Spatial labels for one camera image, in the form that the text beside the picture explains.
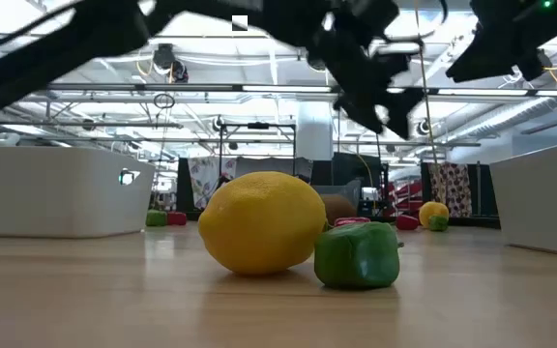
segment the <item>white container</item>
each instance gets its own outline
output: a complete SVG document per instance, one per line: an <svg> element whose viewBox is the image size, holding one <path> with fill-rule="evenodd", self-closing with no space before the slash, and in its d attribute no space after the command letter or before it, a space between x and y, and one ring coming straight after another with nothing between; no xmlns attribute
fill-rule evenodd
<svg viewBox="0 0 557 348"><path fill-rule="evenodd" d="M121 185L123 169L138 172ZM154 166L103 150L0 147L0 237L92 238L145 226Z"/></svg>
<svg viewBox="0 0 557 348"><path fill-rule="evenodd" d="M307 160L332 160L333 119L327 102L299 103L296 124L296 157Z"/></svg>
<svg viewBox="0 0 557 348"><path fill-rule="evenodd" d="M490 168L507 244L557 253L557 146Z"/></svg>

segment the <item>yellow fruit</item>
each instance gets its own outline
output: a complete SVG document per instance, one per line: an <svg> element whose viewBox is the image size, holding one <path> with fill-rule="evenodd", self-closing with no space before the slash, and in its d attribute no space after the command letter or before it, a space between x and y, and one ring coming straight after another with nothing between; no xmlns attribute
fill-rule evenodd
<svg viewBox="0 0 557 348"><path fill-rule="evenodd" d="M225 268L261 276L306 261L325 224L324 203L307 183L255 172L214 193L199 218L199 234Z"/></svg>
<svg viewBox="0 0 557 348"><path fill-rule="evenodd" d="M449 209L439 202L426 202L418 212L418 220L424 228L429 228L429 218L431 217L449 218Z"/></svg>

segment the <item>metal frame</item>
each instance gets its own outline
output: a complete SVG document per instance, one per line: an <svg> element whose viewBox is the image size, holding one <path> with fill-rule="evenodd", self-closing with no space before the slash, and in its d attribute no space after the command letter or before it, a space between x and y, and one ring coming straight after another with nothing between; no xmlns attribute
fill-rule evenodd
<svg viewBox="0 0 557 348"><path fill-rule="evenodd" d="M236 132L239 128L241 127L246 127L247 129L250 130L259 130L261 127L266 130L270 127L272 128L277 128L279 130L283 129L283 128L289 128L292 129L294 132L294 138L293 141L283 141L280 142L279 144L284 144L284 143L292 143L293 147L294 147L294 152L293 152L293 164L292 164L292 172L293 175L296 175L296 125L280 125L280 124L268 124L268 123L247 123L247 124L227 124L227 123L220 123L220 138L219 138L219 178L222 174L222 147L224 145L224 138L223 138L223 134L227 132L227 128L228 127L235 127L236 129L231 132L230 134L228 134L226 136L226 139L228 139L234 132Z"/></svg>

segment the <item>white cylinder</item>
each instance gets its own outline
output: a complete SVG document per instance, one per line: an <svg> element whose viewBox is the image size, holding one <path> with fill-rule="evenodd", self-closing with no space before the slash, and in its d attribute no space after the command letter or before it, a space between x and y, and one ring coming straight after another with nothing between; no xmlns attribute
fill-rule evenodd
<svg viewBox="0 0 557 348"><path fill-rule="evenodd" d="M16 133L0 133L0 146L16 146L20 135Z"/></svg>
<svg viewBox="0 0 557 348"><path fill-rule="evenodd" d="M296 156L307 160L332 160L333 119L323 101L302 101L296 123Z"/></svg>

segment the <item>black cable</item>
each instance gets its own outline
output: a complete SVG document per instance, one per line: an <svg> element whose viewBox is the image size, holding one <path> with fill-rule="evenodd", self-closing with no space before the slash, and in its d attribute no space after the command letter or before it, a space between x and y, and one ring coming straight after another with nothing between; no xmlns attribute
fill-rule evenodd
<svg viewBox="0 0 557 348"><path fill-rule="evenodd" d="M38 26L44 24L46 21L48 21L48 20L50 20L50 19L56 17L57 15L61 15L62 13L67 12L67 11L73 9L73 8L76 7L76 5L78 5L78 3L80 3L81 1L82 1L82 0L76 0L76 1L74 1L74 2L72 2L72 3L70 3L70 4L68 4L68 5L66 5L66 6L64 6L64 7L61 7L61 8L59 8L59 9L53 11L52 13L45 14L44 16L42 16L42 17L40 17L40 18L34 20L33 22L31 22L31 23L25 25L24 27L22 27L22 28L16 30L16 31L13 32L12 34L9 34L9 35L6 35L6 36L3 37L3 38L0 38L0 46L3 45L3 44L7 44L7 43L9 43L10 41L12 41L12 40L14 40L14 39L16 39L16 38L18 38L18 37L20 37L20 36L23 36L23 35L27 34L29 31L31 31L31 30L35 29L36 27L38 27Z"/></svg>

